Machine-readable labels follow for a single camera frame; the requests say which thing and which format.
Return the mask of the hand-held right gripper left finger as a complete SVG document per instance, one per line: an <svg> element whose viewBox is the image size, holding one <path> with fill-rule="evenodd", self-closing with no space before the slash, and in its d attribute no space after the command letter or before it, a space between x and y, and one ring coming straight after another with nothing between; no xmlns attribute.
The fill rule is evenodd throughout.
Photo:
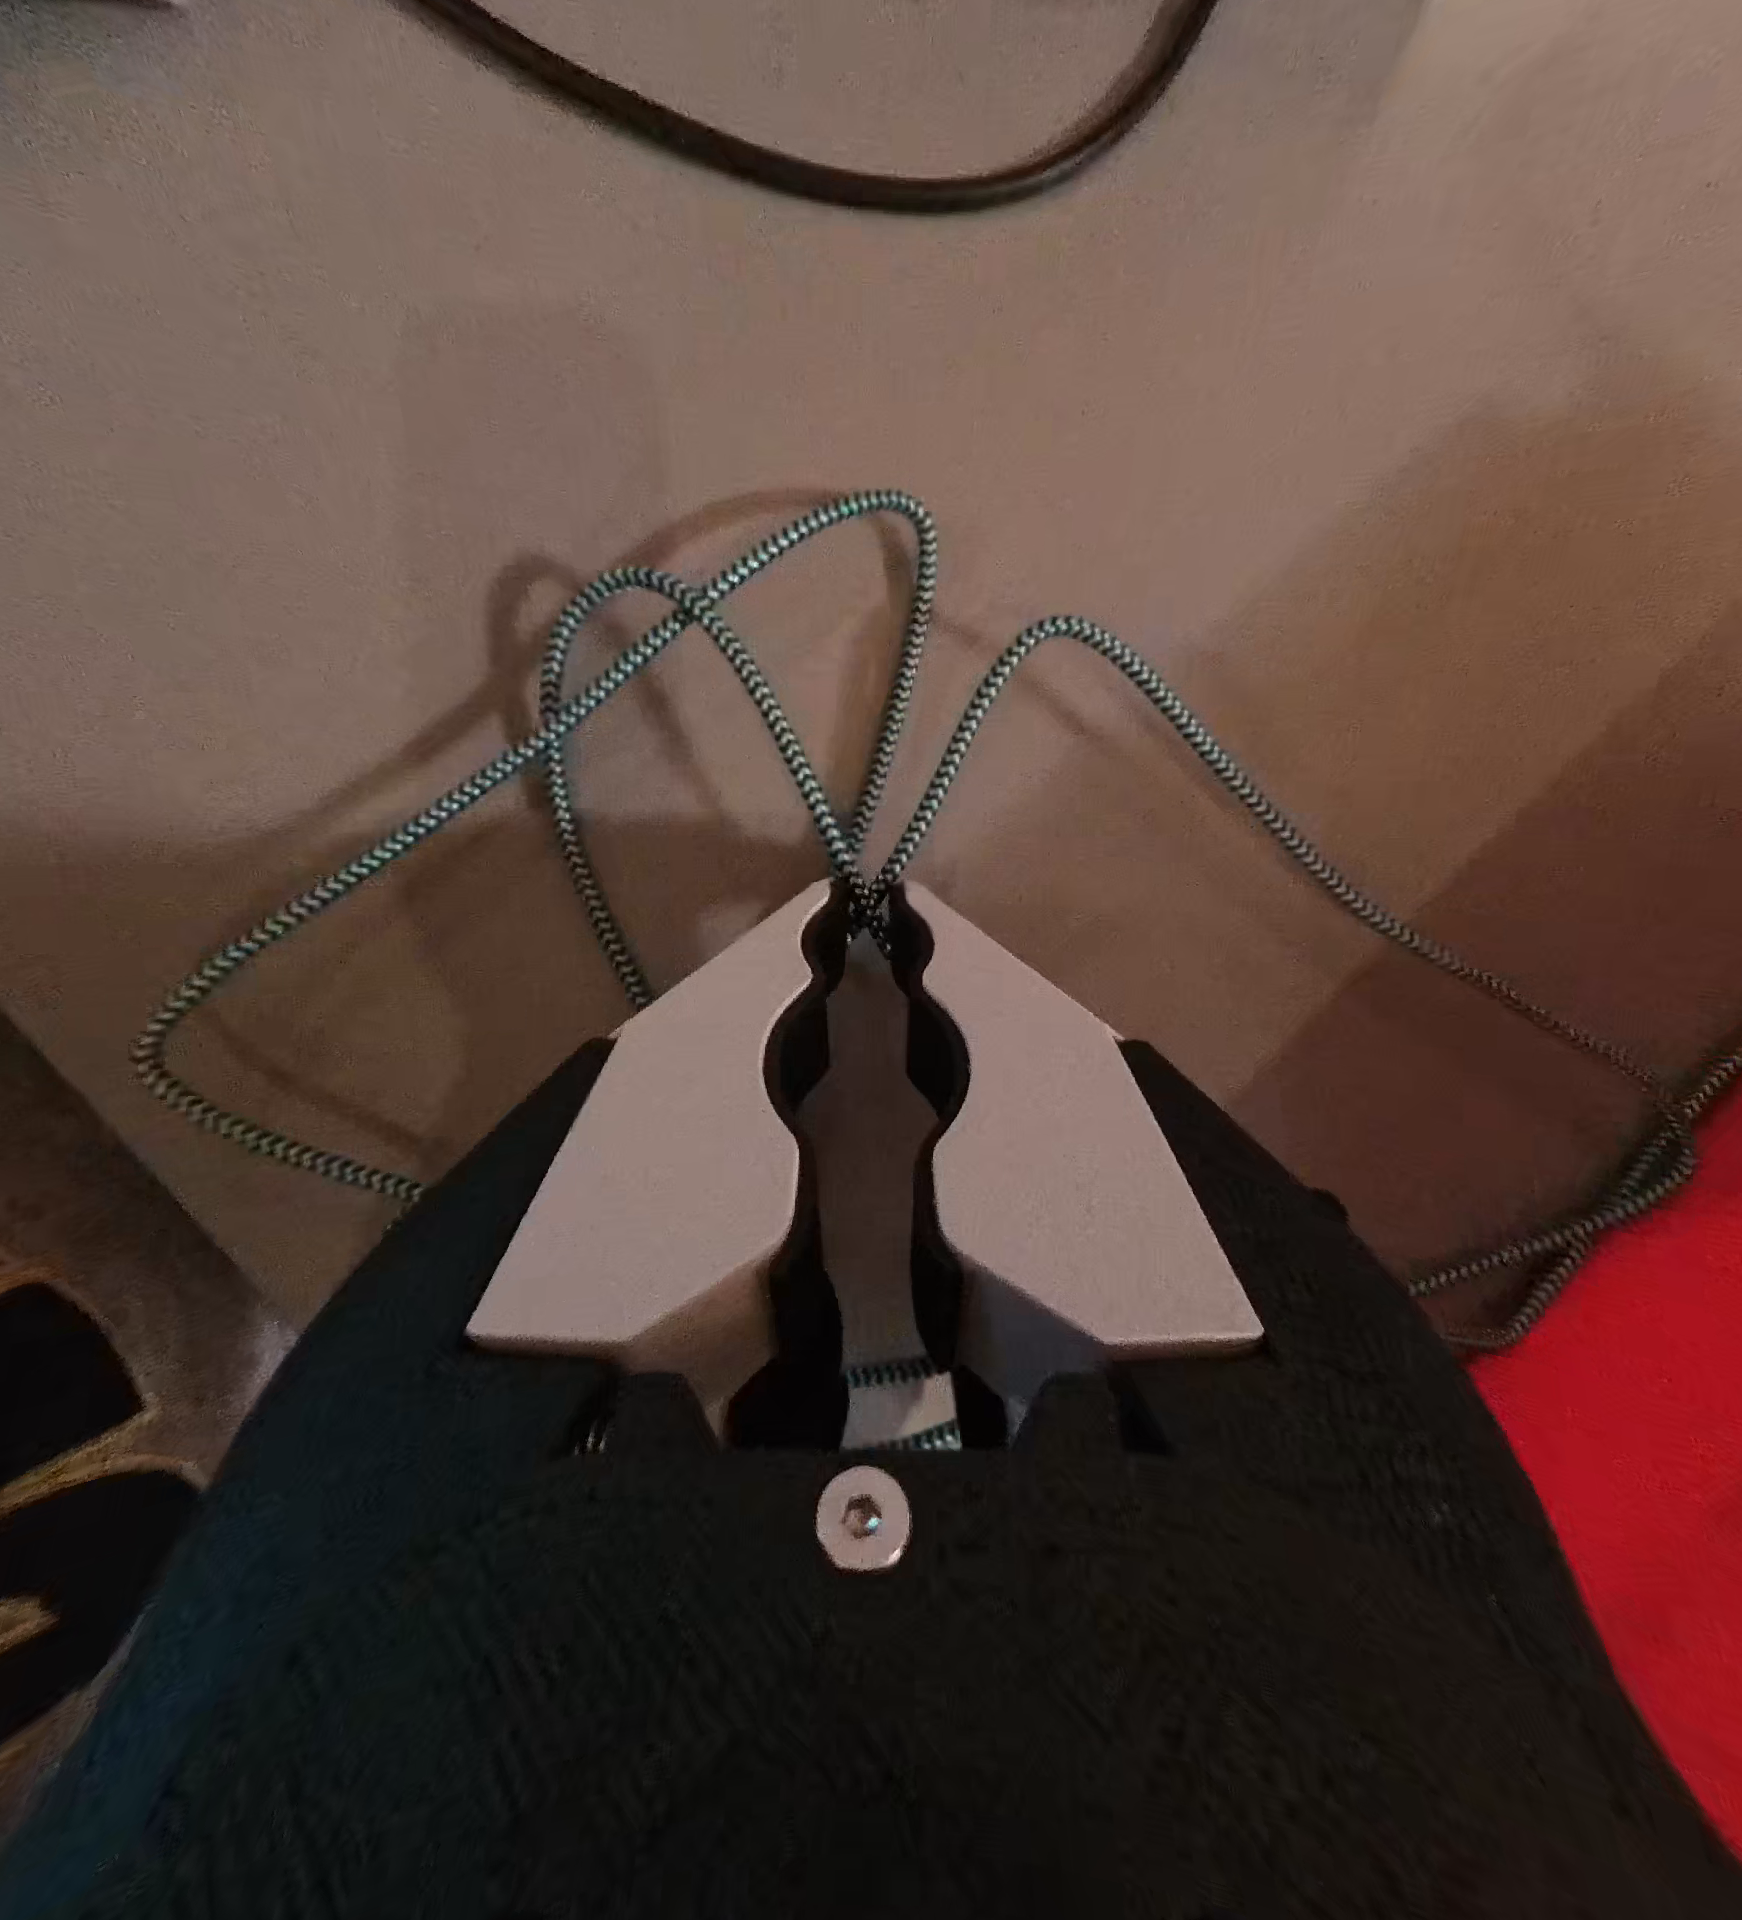
<svg viewBox="0 0 1742 1920"><path fill-rule="evenodd" d="M466 1334L682 1377L718 1415L765 1384L841 1415L843 1314L802 1110L850 895L814 883L610 1038Z"/></svg>

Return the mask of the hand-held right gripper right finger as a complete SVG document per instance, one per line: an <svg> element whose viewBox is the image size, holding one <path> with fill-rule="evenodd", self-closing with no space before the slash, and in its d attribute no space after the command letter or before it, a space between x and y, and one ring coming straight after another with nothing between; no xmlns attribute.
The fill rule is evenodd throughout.
<svg viewBox="0 0 1742 1920"><path fill-rule="evenodd" d="M890 975L931 1108L911 1216L926 1354L1021 1418L1057 1377L1257 1351L1119 1033L923 887L890 897Z"/></svg>

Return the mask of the red plastic bin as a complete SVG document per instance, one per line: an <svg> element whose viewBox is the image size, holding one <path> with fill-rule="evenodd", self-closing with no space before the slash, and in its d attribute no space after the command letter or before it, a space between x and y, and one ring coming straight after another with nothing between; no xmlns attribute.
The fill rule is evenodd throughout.
<svg viewBox="0 0 1742 1920"><path fill-rule="evenodd" d="M1742 1857L1742 1082L1690 1185L1471 1377L1626 1693Z"/></svg>

